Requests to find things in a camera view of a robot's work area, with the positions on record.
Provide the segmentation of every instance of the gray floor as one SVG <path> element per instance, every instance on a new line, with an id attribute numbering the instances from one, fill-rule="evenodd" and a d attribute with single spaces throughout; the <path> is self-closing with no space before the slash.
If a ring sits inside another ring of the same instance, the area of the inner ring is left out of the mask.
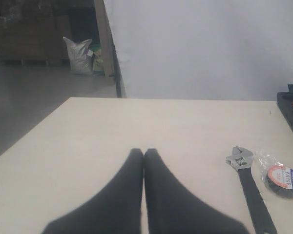
<path id="1" fill-rule="evenodd" d="M 104 77 L 70 74 L 69 65 L 0 64 L 0 155 L 69 97 L 115 98 Z"/>

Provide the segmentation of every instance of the wrench handle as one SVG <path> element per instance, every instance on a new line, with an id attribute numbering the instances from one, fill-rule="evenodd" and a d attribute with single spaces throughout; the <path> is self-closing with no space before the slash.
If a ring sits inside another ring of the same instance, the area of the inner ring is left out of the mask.
<path id="1" fill-rule="evenodd" d="M 240 169 L 238 174 L 256 234 L 277 234 L 272 218 L 251 174 L 251 168 Z"/>

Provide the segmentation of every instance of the plastic bag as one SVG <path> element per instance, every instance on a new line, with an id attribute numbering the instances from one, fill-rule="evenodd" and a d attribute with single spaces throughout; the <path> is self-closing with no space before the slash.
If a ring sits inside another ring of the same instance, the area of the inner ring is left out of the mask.
<path id="1" fill-rule="evenodd" d="M 256 151 L 254 158 L 266 187 L 280 197 L 293 198 L 293 169 L 263 150 Z"/>
<path id="2" fill-rule="evenodd" d="M 85 40 L 81 43 L 75 43 L 66 37 L 63 37 L 63 40 L 67 46 L 71 73 L 78 75 L 93 74 L 93 53 L 89 53 L 89 45 L 92 39 Z"/>

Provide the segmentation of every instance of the roll of electrical tape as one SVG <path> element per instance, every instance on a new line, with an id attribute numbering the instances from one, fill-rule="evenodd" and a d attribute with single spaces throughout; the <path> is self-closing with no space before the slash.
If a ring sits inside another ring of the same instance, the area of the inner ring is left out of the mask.
<path id="1" fill-rule="evenodd" d="M 278 196 L 293 198 L 293 170 L 285 166 L 270 167 L 266 185 Z"/>

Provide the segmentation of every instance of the table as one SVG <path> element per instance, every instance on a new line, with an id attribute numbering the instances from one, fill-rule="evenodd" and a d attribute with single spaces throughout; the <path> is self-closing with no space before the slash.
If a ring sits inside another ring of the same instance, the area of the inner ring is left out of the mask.
<path id="1" fill-rule="evenodd" d="M 0 234 L 40 233 L 94 196 L 134 147 L 157 148 L 192 193 L 254 233 L 225 163 L 236 145 L 293 168 L 293 134 L 275 102 L 70 98 L 0 157 Z M 293 234 L 293 200 L 269 192 L 256 164 L 252 174 L 278 233 Z M 142 213 L 147 233 L 144 201 Z"/>

